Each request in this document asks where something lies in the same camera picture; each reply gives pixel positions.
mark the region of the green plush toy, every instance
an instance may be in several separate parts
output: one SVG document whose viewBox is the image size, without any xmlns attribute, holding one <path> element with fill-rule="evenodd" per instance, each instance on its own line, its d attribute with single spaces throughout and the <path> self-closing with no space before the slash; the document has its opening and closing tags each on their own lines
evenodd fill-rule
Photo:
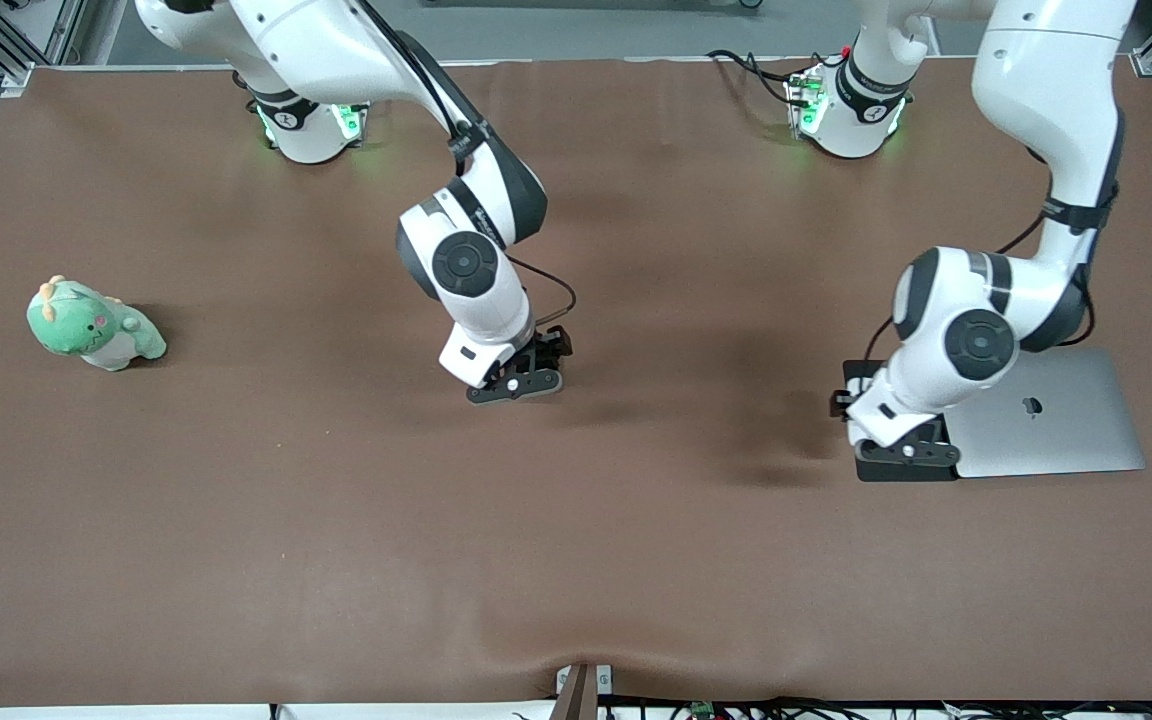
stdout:
<svg viewBox="0 0 1152 720">
<path fill-rule="evenodd" d="M 78 355 L 106 370 L 122 370 L 138 356 L 156 361 L 168 351 L 145 313 L 63 275 L 41 283 L 29 301 L 26 319 L 47 350 Z"/>
</svg>

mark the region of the brown table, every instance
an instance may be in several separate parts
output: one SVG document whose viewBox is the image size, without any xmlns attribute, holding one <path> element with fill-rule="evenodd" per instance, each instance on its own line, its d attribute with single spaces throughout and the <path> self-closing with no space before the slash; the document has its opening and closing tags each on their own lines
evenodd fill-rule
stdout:
<svg viewBox="0 0 1152 720">
<path fill-rule="evenodd" d="M 902 265 L 1043 197 L 969 73 L 929 61 L 844 161 L 730 65 L 454 70 L 550 189 L 518 255 L 581 293 L 567 389 L 476 409 L 393 251 L 450 174 L 424 111 L 306 168 L 228 74 L 38 71 L 0 104 L 0 705 L 521 700 L 576 660 L 622 694 L 1152 698 L 1152 81 L 1117 77 L 1094 283 L 1149 470 L 874 486 L 826 415 Z M 168 356 L 46 354 L 52 273 Z"/>
</svg>

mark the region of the plush toy head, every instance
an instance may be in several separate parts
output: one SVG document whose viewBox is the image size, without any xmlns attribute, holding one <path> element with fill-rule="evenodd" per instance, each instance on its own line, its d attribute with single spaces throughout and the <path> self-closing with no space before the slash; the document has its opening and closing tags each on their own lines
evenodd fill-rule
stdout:
<svg viewBox="0 0 1152 720">
<path fill-rule="evenodd" d="M 29 302 L 26 319 L 33 338 L 55 355 L 91 355 L 118 332 L 104 300 L 56 275 L 41 283 Z"/>
</svg>

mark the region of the apple logo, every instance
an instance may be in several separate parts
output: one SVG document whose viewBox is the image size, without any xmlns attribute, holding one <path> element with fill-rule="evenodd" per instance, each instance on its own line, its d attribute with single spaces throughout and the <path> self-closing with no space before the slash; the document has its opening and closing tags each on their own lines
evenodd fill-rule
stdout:
<svg viewBox="0 0 1152 720">
<path fill-rule="evenodd" d="M 1025 407 L 1030 420 L 1038 418 L 1038 414 L 1043 412 L 1043 402 L 1038 402 L 1038 397 L 1024 397 L 1020 402 Z"/>
</svg>

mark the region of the plush toy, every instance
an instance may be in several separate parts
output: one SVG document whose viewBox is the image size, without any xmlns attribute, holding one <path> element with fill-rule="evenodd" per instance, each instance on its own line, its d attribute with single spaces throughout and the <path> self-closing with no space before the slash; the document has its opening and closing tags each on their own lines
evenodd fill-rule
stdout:
<svg viewBox="0 0 1152 720">
<path fill-rule="evenodd" d="M 63 275 L 41 283 L 29 301 L 26 319 L 47 350 L 78 355 L 106 370 L 122 370 L 137 356 L 154 361 L 168 351 L 159 329 L 139 310 Z"/>
</svg>

